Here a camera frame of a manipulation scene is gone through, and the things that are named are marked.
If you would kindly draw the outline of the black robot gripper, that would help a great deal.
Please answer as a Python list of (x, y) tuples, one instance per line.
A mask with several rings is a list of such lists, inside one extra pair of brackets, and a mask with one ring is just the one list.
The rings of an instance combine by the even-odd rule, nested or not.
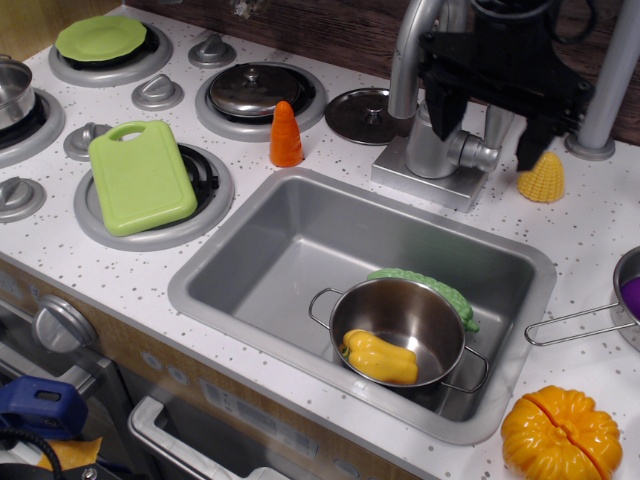
[(475, 1), (469, 32), (421, 36), (420, 73), (432, 130), (442, 141), (459, 127), (470, 99), (523, 116), (517, 149), (518, 172), (531, 171), (557, 137), (576, 129), (594, 85), (554, 51), (584, 40), (595, 25), (561, 37), (557, 1)]

